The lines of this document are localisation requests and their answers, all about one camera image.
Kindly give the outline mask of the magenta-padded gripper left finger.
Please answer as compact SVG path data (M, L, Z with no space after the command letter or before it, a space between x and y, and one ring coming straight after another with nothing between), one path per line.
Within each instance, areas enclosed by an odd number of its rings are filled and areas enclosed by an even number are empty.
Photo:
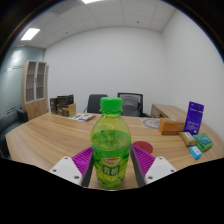
M73 157L64 156L49 172L82 187L88 187L93 169L93 152L89 147Z

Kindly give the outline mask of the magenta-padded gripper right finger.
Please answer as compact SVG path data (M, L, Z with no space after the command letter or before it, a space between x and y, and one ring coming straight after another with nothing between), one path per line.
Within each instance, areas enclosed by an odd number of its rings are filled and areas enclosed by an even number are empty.
M130 155L139 187L176 172L176 169L164 157L154 157L137 146L131 146Z

